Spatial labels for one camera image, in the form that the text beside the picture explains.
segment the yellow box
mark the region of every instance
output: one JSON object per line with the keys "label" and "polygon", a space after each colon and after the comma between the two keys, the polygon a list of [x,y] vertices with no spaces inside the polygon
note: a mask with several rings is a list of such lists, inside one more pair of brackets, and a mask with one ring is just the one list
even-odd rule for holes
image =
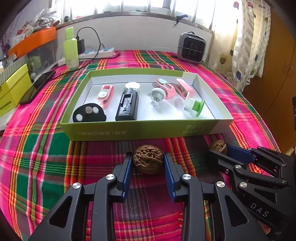
{"label": "yellow box", "polygon": [[0,116],[15,108],[31,85],[28,67],[24,64],[0,86]]}

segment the smartphone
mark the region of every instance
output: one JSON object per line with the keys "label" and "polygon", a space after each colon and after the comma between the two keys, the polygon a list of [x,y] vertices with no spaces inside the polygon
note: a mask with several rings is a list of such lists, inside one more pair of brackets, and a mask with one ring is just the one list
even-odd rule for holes
{"label": "smartphone", "polygon": [[36,97],[38,92],[45,86],[45,84],[55,74],[55,70],[42,74],[27,90],[26,94],[20,100],[20,104],[29,104]]}

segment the wooden wardrobe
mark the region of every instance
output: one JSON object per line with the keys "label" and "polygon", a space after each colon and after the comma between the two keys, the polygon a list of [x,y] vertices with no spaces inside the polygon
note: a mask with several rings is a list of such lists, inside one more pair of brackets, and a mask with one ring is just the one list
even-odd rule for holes
{"label": "wooden wardrobe", "polygon": [[296,142],[292,105],[296,96],[296,42],[273,10],[263,76],[251,79],[243,95],[263,118],[281,152],[286,153]]}

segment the power strip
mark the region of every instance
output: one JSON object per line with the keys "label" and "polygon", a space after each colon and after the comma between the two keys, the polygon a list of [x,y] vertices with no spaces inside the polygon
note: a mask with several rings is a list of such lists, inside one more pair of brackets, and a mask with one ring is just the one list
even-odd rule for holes
{"label": "power strip", "polygon": [[[84,53],[78,55],[79,59],[82,59],[82,58],[89,58],[89,59],[92,59],[96,56],[96,53],[98,51],[97,50],[93,50],[93,51],[85,51]],[[114,48],[104,48],[102,50],[99,51],[98,55],[96,58],[108,58],[108,57],[113,57],[114,55]],[[61,65],[64,65],[66,64],[66,61],[65,61],[65,58],[61,58],[59,61],[58,61],[58,65],[61,66]]]}

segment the curtain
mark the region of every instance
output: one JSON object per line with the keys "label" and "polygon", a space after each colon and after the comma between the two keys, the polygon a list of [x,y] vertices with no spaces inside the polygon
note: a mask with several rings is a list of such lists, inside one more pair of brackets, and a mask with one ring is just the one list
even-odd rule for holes
{"label": "curtain", "polygon": [[216,2],[208,65],[240,92],[255,75],[262,77],[270,22],[263,0]]}

